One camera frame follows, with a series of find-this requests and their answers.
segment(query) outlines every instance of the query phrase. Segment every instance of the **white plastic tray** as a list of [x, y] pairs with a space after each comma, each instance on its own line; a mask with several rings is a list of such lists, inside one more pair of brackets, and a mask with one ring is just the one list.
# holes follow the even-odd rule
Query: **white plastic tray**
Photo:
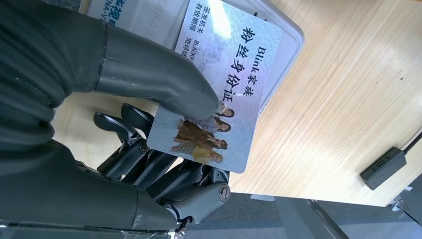
[[[87, 15], [108, 19], [109, 6], [116, 0], [91, 0]], [[284, 76], [300, 53], [304, 34], [286, 15], [267, 0], [224, 0], [249, 14], [274, 23], [283, 30], [267, 86], [261, 111], [270, 100]], [[174, 49], [182, 27], [189, 0], [127, 0], [115, 26]]]

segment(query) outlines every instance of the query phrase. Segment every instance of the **black cable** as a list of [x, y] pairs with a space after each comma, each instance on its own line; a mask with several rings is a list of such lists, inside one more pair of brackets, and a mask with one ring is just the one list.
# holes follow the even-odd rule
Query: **black cable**
[[419, 133], [419, 135], [403, 150], [405, 154], [407, 154], [417, 142], [422, 138], [422, 131]]

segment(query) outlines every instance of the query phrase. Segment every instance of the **light wood grain surface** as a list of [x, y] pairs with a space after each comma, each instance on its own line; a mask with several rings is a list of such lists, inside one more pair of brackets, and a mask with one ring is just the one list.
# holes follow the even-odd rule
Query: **light wood grain surface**
[[[305, 33], [300, 57], [261, 114], [248, 167], [234, 192], [385, 206], [422, 172], [422, 142], [375, 191], [359, 178], [422, 127], [422, 3], [274, 0]], [[74, 94], [58, 109], [55, 139], [98, 166], [117, 137], [92, 122], [142, 99]]]

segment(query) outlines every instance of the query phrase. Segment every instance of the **woman with long hair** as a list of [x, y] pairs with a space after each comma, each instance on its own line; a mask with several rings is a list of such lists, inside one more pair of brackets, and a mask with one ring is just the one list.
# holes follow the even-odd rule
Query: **woman with long hair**
[[212, 148], [227, 149], [227, 142], [225, 140], [216, 139], [212, 133], [200, 129], [194, 123], [187, 120], [180, 122], [179, 132], [175, 141], [196, 143], [199, 147], [209, 150]]
[[234, 116], [234, 110], [230, 109], [228, 106], [224, 105], [222, 101], [220, 101], [220, 105], [218, 106], [215, 113], [212, 115], [214, 117], [228, 117], [231, 118]]
[[231, 130], [231, 126], [229, 123], [226, 123], [218, 117], [211, 116], [205, 120], [194, 120], [194, 119], [187, 119], [187, 121], [196, 124], [197, 126], [201, 127], [203, 130], [208, 131], [210, 133], [215, 132], [227, 132]]

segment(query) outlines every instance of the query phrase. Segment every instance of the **metal screw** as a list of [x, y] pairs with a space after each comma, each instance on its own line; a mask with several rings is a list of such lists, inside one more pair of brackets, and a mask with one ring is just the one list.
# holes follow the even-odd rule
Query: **metal screw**
[[227, 184], [220, 187], [220, 200], [225, 202], [230, 197], [230, 188]]
[[146, 152], [148, 152], [149, 151], [149, 148], [148, 148], [148, 146], [146, 146], [146, 140], [144, 140], [142, 143], [141, 143], [141, 147], [140, 147], [141, 149], [141, 153], [146, 153]]

